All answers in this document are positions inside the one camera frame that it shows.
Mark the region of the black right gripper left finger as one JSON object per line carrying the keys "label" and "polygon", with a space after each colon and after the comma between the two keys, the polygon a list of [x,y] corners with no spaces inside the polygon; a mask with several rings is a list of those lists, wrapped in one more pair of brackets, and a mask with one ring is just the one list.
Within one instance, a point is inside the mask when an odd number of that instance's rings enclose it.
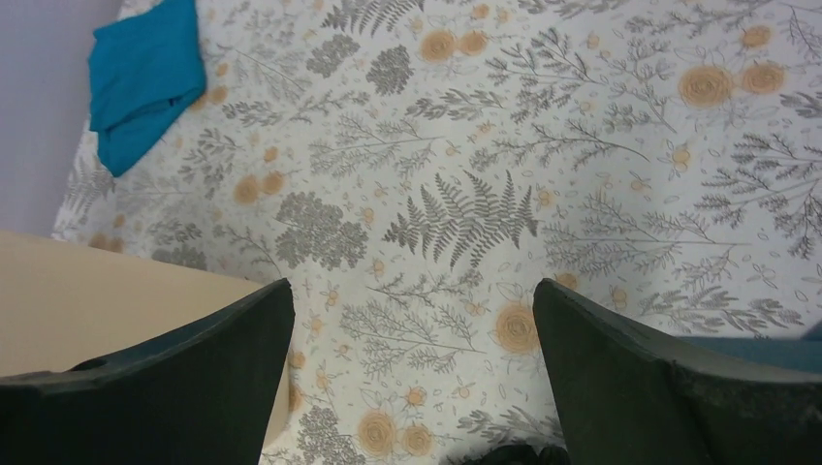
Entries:
{"label": "black right gripper left finger", "polygon": [[1,381],[5,464],[255,464],[291,343],[281,279],[64,372]]}

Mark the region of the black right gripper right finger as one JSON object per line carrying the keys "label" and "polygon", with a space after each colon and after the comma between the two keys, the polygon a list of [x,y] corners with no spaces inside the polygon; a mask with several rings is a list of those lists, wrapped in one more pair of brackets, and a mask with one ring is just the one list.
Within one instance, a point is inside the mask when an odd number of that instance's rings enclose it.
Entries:
{"label": "black right gripper right finger", "polygon": [[554,280],[533,317],[575,464],[817,464],[821,374],[726,356]]}

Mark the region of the black plastic trash bag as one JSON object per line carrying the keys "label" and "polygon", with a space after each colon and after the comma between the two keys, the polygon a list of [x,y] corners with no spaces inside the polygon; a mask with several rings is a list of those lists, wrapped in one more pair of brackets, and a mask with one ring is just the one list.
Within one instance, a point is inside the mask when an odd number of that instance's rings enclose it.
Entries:
{"label": "black plastic trash bag", "polygon": [[459,465],[569,465],[567,450],[548,445],[537,451],[530,445],[506,445],[491,449],[481,455],[449,458],[447,464]]}

